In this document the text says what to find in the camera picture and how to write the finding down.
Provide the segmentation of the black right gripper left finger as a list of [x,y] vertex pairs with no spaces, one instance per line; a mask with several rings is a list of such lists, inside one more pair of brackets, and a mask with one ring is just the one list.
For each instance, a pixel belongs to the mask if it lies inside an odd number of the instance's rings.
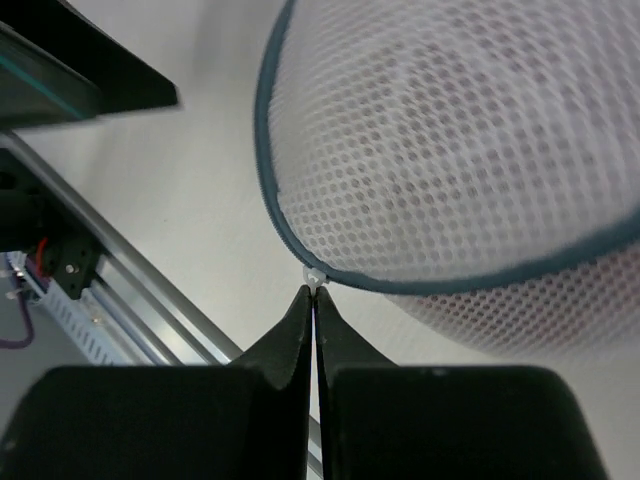
[[59,367],[1,440],[5,479],[302,479],[312,295],[225,366]]

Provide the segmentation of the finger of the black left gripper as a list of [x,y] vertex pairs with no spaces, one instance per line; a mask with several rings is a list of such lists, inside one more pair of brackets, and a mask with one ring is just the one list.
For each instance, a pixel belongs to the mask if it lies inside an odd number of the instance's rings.
[[2,2],[2,128],[82,122],[177,103],[168,78],[69,2]]

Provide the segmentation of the blue-trimmed mesh laundry bag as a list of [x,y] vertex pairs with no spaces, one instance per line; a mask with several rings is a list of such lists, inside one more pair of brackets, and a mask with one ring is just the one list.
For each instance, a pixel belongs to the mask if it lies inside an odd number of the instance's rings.
[[639,346],[635,1],[288,1],[254,103],[307,273],[495,354]]

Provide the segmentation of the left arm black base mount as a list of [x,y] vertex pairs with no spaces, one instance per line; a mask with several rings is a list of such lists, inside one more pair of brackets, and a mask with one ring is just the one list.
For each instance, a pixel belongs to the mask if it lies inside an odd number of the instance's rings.
[[72,300],[95,278],[104,248],[8,148],[1,149],[1,250],[25,253],[35,274]]

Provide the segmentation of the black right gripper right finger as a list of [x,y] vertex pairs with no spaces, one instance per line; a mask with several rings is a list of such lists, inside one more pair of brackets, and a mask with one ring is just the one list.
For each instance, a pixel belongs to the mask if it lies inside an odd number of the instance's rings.
[[578,402],[529,365],[401,367],[314,300],[327,479],[603,479]]

